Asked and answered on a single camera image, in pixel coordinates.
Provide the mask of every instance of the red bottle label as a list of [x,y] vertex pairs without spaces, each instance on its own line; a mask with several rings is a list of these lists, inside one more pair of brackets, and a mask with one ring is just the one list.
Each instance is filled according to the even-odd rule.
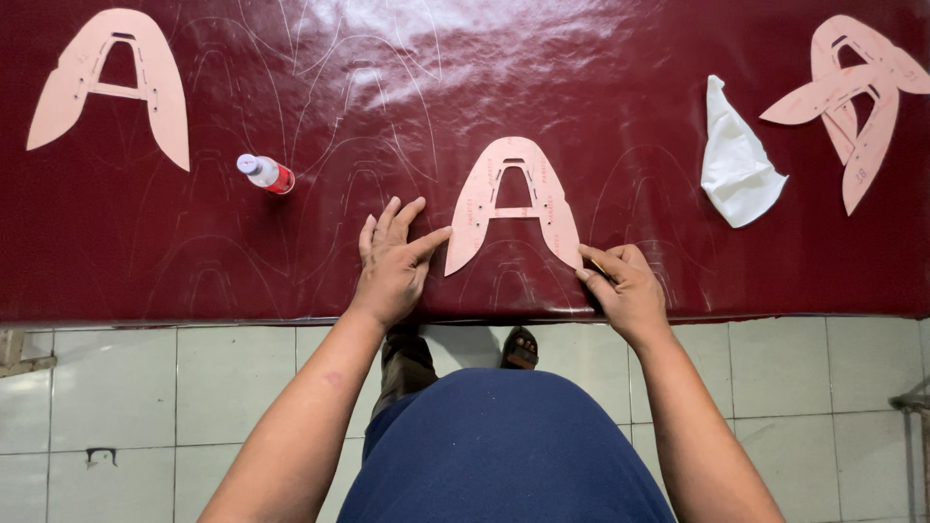
[[265,189],[272,193],[285,194],[294,188],[294,173],[289,168],[278,164],[278,179]]

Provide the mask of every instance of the hand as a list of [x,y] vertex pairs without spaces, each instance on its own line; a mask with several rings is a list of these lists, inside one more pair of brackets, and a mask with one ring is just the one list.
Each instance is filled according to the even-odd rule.
[[609,282],[591,269],[575,271],[604,307],[610,326],[634,350],[671,336],[665,317],[665,293],[640,249],[622,245],[604,252],[581,245],[578,252],[597,262],[617,282]]
[[370,315],[385,329],[413,310],[430,271],[432,252],[452,235],[448,226],[408,244],[407,229],[426,207],[426,199],[417,198],[398,214],[400,206],[401,200],[395,196],[377,221],[368,215],[358,238],[362,276],[349,306]]

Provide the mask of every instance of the plastic bottle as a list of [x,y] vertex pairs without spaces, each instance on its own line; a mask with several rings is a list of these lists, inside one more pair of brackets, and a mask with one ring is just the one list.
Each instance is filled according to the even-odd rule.
[[243,154],[235,166],[248,175],[248,180],[272,193],[286,194],[294,188],[294,173],[268,156]]

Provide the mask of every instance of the forearm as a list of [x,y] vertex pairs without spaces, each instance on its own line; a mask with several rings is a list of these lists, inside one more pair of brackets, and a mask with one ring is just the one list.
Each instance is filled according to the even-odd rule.
[[643,367],[662,477],[679,519],[783,521],[671,332],[634,350]]
[[316,518],[383,337],[379,322],[346,311],[252,430],[201,522]]

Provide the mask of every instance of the right hand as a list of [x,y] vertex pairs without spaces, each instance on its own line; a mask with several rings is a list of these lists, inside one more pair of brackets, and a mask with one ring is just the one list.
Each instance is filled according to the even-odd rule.
[[621,245],[604,252],[581,245],[578,252],[597,262],[617,282],[614,284],[591,269],[575,271],[604,307],[610,326],[634,350],[671,336],[665,316],[665,293],[640,249]]

